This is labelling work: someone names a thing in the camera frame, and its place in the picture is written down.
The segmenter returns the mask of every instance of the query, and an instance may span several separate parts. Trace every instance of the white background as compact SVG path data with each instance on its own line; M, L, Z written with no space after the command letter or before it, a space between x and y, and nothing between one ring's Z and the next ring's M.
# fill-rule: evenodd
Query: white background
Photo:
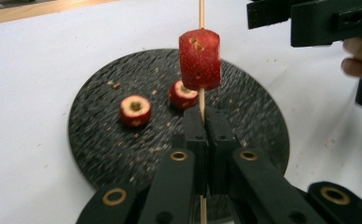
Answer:
M362 108L345 76L341 43L290 47L290 22L247 29L247 1L207 0L205 27L221 57L274 98L288 127L285 177L306 190L322 180L362 198ZM177 49L198 28L196 0L121 0L0 24L0 223L75 223L94 190L67 140L83 83L117 58Z

